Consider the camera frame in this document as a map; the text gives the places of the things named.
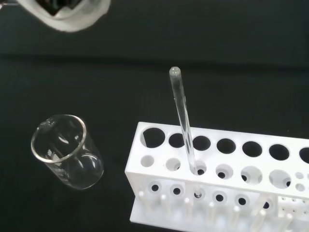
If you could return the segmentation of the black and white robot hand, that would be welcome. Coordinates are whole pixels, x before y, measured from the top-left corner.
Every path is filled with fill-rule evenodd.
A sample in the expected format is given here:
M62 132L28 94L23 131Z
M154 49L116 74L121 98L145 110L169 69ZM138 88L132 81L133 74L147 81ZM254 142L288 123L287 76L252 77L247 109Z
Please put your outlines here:
M18 3L47 26L77 32L94 25L105 15L111 0L19 0Z

